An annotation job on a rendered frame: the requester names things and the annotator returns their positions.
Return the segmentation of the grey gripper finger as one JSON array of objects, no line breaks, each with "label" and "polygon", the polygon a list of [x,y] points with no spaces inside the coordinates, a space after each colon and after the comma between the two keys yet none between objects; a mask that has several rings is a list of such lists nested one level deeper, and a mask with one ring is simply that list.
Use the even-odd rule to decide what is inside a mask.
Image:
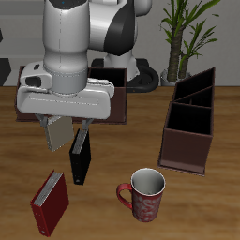
[{"label": "grey gripper finger", "polygon": [[38,114],[38,113],[36,113],[36,118],[40,121],[40,125],[42,127],[46,127],[46,126],[50,125],[57,119],[56,116],[48,118],[47,116],[45,116],[43,114]]},{"label": "grey gripper finger", "polygon": [[86,120],[82,120],[82,130],[88,131],[88,127],[93,121],[94,121],[94,118],[88,118]]}]

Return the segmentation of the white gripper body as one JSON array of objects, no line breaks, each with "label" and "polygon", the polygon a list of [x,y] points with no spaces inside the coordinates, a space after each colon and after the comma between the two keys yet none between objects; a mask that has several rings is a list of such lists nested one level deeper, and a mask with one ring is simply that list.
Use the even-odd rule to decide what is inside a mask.
[{"label": "white gripper body", "polygon": [[111,82],[92,78],[87,79],[82,91],[70,95],[22,85],[17,94],[17,108],[22,113],[106,119],[111,113],[113,95]]}]

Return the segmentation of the grey book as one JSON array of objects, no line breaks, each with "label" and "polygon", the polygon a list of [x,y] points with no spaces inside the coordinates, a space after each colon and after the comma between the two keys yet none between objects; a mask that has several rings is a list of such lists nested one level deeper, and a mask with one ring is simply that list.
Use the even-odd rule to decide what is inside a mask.
[{"label": "grey book", "polygon": [[74,138],[72,118],[69,116],[50,117],[44,131],[48,148],[54,152]]}]

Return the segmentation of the black book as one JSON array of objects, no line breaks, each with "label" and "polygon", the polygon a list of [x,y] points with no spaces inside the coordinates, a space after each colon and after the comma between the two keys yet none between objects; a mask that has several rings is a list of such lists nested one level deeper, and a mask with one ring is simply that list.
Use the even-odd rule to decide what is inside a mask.
[{"label": "black book", "polygon": [[91,162],[90,140],[87,130],[78,129],[69,150],[69,157],[73,182],[75,185],[83,185]]}]

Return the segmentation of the dark brown desk caddy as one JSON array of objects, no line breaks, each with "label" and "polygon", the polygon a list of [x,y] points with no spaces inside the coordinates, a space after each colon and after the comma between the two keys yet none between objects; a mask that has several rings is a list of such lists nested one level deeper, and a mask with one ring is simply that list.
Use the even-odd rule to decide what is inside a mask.
[{"label": "dark brown desk caddy", "polygon": [[157,166],[204,176],[214,130],[214,67],[175,85]]},{"label": "dark brown desk caddy", "polygon": [[[17,108],[17,92],[20,87],[20,77],[25,66],[20,66],[19,77],[17,81],[17,90],[14,108],[17,115],[17,122],[37,122],[39,120],[33,113],[20,112]],[[96,119],[92,124],[119,124],[127,123],[127,71],[124,68],[102,68],[90,67],[88,69],[88,77],[99,80],[108,80],[114,85],[114,95],[111,98],[111,114],[105,119]],[[72,122],[80,124],[84,118],[72,117]]]}]

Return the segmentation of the red book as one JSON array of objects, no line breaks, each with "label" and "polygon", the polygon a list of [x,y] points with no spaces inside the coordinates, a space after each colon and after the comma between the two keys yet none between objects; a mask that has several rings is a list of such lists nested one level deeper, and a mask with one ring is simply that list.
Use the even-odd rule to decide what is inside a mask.
[{"label": "red book", "polygon": [[43,203],[36,204],[36,199],[54,174],[55,171],[50,173],[30,202],[39,233],[47,237],[51,236],[69,205],[65,176],[62,173],[56,177],[56,182],[51,187],[50,192],[46,194],[46,199]]}]

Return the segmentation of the black angular object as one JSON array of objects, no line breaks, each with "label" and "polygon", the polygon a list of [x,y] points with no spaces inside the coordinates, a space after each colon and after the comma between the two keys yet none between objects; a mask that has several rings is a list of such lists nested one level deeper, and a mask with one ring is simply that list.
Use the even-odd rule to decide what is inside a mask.
[{"label": "black angular object", "polygon": [[0,58],[0,86],[3,86],[11,73],[11,66],[7,58]]}]

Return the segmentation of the red patterned mug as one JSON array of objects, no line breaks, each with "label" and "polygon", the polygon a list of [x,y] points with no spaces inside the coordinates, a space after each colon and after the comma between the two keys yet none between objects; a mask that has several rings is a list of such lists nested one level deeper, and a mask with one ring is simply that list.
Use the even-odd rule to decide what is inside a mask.
[{"label": "red patterned mug", "polygon": [[[116,195],[118,200],[132,211],[137,220],[150,222],[158,215],[165,186],[165,178],[159,171],[143,168],[131,175],[129,184],[119,185]],[[130,202],[121,196],[121,191],[126,189],[131,193]]]}]

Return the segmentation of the green pot plant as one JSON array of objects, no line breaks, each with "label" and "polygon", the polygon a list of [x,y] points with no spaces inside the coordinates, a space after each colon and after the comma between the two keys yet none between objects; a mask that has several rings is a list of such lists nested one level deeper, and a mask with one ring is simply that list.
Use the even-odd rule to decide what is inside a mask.
[{"label": "green pot plant", "polygon": [[193,9],[189,9],[188,0],[171,0],[171,11],[163,9],[167,18],[161,21],[160,28],[164,23],[169,26],[169,30],[164,29],[164,31],[168,37],[166,41],[170,44],[170,58],[168,68],[160,75],[162,85],[175,86],[179,81],[184,80],[188,76],[188,60],[192,56],[201,56],[199,53],[201,47],[217,41],[216,38],[211,38],[215,26],[201,36],[205,20],[196,25],[192,23],[219,2],[220,0],[209,0],[204,3],[200,0]]}]

